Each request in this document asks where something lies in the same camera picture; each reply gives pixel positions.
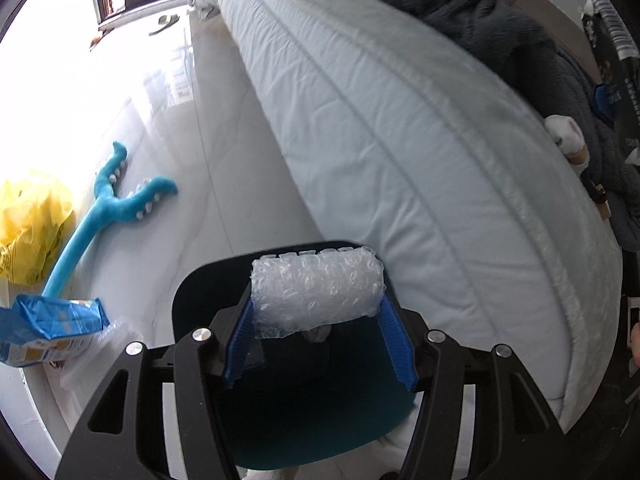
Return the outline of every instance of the silver screw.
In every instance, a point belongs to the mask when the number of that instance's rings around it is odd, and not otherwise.
[[[495,347],[495,353],[497,353],[500,357],[511,357],[513,351],[507,345],[498,345]]]
[[[441,332],[440,330],[429,330],[429,333],[427,334],[427,339],[432,343],[442,343],[446,338],[447,336],[445,336],[444,332]]]
[[[129,343],[127,345],[127,354],[129,355],[138,355],[140,352],[142,352],[143,346],[142,343],[138,342],[138,341],[134,341],[133,343]]]
[[[197,328],[193,331],[193,334],[191,334],[191,336],[196,341],[206,341],[211,337],[211,330],[209,330],[208,328]]]

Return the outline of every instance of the white marble floor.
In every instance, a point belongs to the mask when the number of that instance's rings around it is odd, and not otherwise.
[[[62,115],[75,117],[70,127],[59,128],[54,142],[38,140],[32,159],[55,158],[80,216],[114,140],[129,150],[121,196],[145,178],[176,181],[178,195],[144,221],[113,225],[95,241],[68,292],[101,298],[121,339],[140,338],[150,347],[174,341],[172,301],[191,271],[233,254],[321,238],[224,23],[172,12],[180,21],[157,36],[148,36],[158,28],[154,16],[100,42],[83,65],[83,92],[61,105]],[[33,139],[15,142],[27,153]],[[103,352],[74,373],[47,370],[69,428],[115,357]]]

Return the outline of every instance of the yellow plastic bag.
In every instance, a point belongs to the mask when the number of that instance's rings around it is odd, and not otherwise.
[[[56,177],[31,170],[0,186],[0,274],[35,285],[58,257],[72,194]]]

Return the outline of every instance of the dark gray fleece blanket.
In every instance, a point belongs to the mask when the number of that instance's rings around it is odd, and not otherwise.
[[[624,163],[613,131],[591,112],[594,81],[511,0],[383,0],[435,28],[497,73],[542,117],[574,118],[589,147],[586,170],[609,197],[620,246],[640,251],[640,174]]]

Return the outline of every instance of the blanket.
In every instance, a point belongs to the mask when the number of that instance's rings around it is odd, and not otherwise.
[[[587,168],[609,197],[620,246],[640,250],[640,174],[625,164],[613,131],[591,111],[594,81],[542,25],[511,0],[383,0],[467,50],[539,114],[574,118],[591,155]]]

